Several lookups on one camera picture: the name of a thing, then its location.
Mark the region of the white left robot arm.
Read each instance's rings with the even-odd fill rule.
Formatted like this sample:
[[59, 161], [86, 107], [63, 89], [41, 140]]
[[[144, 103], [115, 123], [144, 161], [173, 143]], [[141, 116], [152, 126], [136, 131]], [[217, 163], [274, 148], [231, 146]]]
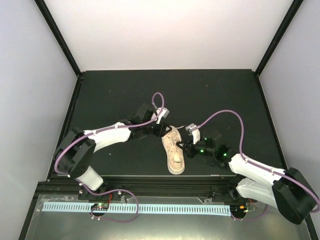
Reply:
[[147, 135], [165, 136], [172, 130], [163, 122], [169, 112], [165, 107], [156, 109], [143, 104], [135, 114], [113, 125], [94, 130], [70, 130], [54, 153], [54, 170], [85, 185], [95, 199], [103, 199], [108, 188], [91, 167], [93, 154], [108, 146], [139, 140]]

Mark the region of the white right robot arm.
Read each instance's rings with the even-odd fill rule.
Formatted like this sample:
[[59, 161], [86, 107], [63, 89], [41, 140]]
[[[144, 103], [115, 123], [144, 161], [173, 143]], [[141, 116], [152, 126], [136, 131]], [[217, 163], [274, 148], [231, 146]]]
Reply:
[[237, 184], [227, 189], [228, 198], [234, 202], [253, 199], [276, 208], [289, 222], [299, 225], [313, 211], [320, 209], [320, 199], [300, 171], [274, 168], [241, 156], [213, 138], [177, 142], [187, 157], [200, 154], [209, 158], [215, 167], [231, 171], [240, 177]]

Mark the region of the beige worn sneaker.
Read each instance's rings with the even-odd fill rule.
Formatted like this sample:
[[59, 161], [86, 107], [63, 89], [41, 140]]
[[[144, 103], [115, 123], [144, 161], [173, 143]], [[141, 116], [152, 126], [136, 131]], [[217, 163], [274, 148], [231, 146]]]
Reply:
[[176, 127], [170, 127], [171, 130], [161, 138], [162, 145], [166, 152], [169, 172], [173, 175], [180, 175], [185, 170], [183, 150], [177, 146], [177, 143], [182, 141], [182, 137]]

